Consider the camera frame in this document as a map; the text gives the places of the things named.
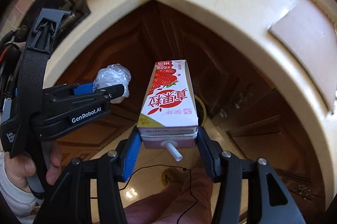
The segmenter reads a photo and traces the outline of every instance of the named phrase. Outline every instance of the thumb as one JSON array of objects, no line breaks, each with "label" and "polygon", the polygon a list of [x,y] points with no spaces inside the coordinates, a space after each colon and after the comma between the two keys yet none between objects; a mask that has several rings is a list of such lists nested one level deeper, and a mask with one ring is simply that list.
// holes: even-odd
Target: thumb
[{"label": "thumb", "polygon": [[5,170],[8,179],[20,189],[26,190],[27,176],[35,174],[36,167],[34,162],[25,155],[18,155],[12,159],[9,158],[9,153],[5,153]]}]

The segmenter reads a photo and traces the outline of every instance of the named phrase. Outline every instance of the black cable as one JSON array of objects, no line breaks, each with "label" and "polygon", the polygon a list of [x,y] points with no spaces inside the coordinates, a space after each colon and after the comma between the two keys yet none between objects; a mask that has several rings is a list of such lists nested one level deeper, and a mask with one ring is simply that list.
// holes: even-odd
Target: black cable
[{"label": "black cable", "polygon": [[128,186],[128,184],[129,184],[129,182],[130,182],[132,176],[133,176],[135,173],[137,173],[139,170],[145,169],[145,168],[150,168],[150,167],[155,167],[155,166],[164,166],[164,167],[180,168],[180,169],[182,169],[183,171],[189,171],[189,173],[190,173],[190,189],[189,189],[189,192],[190,192],[190,195],[194,197],[195,203],[194,203],[190,208],[188,208],[186,211],[184,211],[184,212],[179,216],[179,218],[178,218],[178,220],[177,220],[177,224],[179,224],[179,220],[181,219],[181,217],[182,217],[185,213],[187,213],[190,209],[192,209],[192,208],[198,203],[198,199],[192,194],[192,191],[191,191],[191,187],[192,187],[192,174],[191,174],[191,170],[190,170],[190,169],[187,169],[187,168],[184,168],[184,167],[179,167],[179,166],[163,165],[163,164],[156,164],[156,165],[151,165],[151,166],[141,167],[141,168],[135,170],[135,171],[132,173],[132,175],[131,175],[130,178],[128,179],[126,185],[125,185],[122,189],[119,189],[119,190],[120,190],[120,191],[121,191],[121,190],[124,190],[124,189]]}]

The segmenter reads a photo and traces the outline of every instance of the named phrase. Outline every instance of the tiled floor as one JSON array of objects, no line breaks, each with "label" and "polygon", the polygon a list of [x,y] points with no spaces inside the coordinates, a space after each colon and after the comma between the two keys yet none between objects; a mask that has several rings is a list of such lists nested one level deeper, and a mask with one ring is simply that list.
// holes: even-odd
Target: tiled floor
[{"label": "tiled floor", "polygon": [[[241,153],[237,150],[235,144],[227,137],[227,135],[223,134],[222,136],[220,134],[221,129],[216,128],[209,119],[206,120],[204,127],[209,137],[213,140],[218,141],[223,149],[231,151],[238,157],[242,157]],[[130,135],[131,130],[132,128],[130,128],[128,131],[126,131],[121,136],[112,141],[97,155],[95,155],[94,158],[99,158],[107,151],[115,149],[120,140],[126,139]],[[168,151],[163,149],[145,149],[144,146],[142,145],[136,162],[135,170],[140,167],[151,166],[156,164],[180,166],[191,169],[196,165],[197,161],[200,158],[197,148],[185,148],[179,149],[179,151],[182,154],[183,159],[179,162],[176,162]],[[164,188],[161,183],[160,177],[161,173],[166,168],[167,167],[164,166],[156,166],[142,169],[138,171],[136,174],[134,174],[130,183],[128,184],[128,187],[125,190],[120,191],[123,206],[126,207],[139,199],[145,198],[152,194],[159,193]],[[119,184],[120,188],[124,187],[124,185],[125,183]],[[219,183],[214,184],[213,194],[211,198],[212,213],[214,213],[215,210],[219,188],[220,188]],[[243,190],[241,199],[241,213],[245,212],[248,206],[247,183],[244,182],[242,188]],[[97,196],[97,188],[95,180],[92,180],[91,183],[91,196],[92,197]],[[96,199],[91,200],[91,211],[93,222],[95,223],[99,221],[98,205]]]}]

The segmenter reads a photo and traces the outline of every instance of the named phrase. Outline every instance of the yellow object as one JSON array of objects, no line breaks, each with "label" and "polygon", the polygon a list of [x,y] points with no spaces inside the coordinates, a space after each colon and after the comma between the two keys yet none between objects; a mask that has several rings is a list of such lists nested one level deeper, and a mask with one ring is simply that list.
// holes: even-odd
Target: yellow object
[{"label": "yellow object", "polygon": [[184,184],[185,180],[186,176],[176,168],[170,167],[161,174],[161,182],[164,187],[166,187],[170,182]]},{"label": "yellow object", "polygon": [[200,126],[204,126],[207,117],[205,103],[203,103],[201,98],[199,98],[197,95],[194,95],[194,98],[200,103],[201,107],[203,108],[203,121],[201,122]]}]

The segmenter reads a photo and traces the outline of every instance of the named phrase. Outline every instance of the blue gripper pad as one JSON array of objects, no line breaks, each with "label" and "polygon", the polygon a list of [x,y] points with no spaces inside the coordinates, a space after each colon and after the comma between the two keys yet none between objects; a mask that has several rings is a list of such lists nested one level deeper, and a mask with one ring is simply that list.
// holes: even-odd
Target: blue gripper pad
[{"label": "blue gripper pad", "polygon": [[92,85],[93,83],[85,83],[80,84],[76,88],[74,88],[74,95],[82,95],[92,93]]},{"label": "blue gripper pad", "polygon": [[201,129],[198,129],[197,134],[197,146],[203,160],[203,167],[206,171],[208,177],[213,181],[216,177],[215,169],[214,169],[214,161],[211,152],[206,144],[206,140],[203,138],[203,133]]},{"label": "blue gripper pad", "polygon": [[140,135],[136,133],[125,157],[124,171],[122,173],[124,181],[127,181],[134,171],[141,144]]}]

